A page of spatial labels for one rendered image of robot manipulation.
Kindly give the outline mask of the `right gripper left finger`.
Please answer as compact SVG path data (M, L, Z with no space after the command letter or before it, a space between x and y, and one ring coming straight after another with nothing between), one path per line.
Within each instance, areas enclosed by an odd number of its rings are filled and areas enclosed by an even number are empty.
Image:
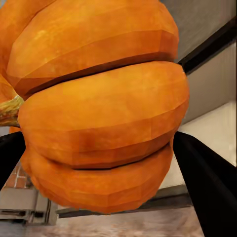
M0 137L0 190L26 150L21 131Z

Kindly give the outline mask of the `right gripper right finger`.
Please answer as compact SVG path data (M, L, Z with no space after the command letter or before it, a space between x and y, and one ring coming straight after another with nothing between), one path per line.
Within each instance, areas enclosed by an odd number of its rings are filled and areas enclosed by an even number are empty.
M237 237L237 168L189 134L173 150L204 236Z

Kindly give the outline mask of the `pumpkin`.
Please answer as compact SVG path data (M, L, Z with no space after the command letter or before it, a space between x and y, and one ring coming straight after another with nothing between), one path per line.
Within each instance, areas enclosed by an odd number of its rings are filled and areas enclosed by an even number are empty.
M158 0L6 0L0 127L60 206L130 211L156 195L189 105L178 27Z

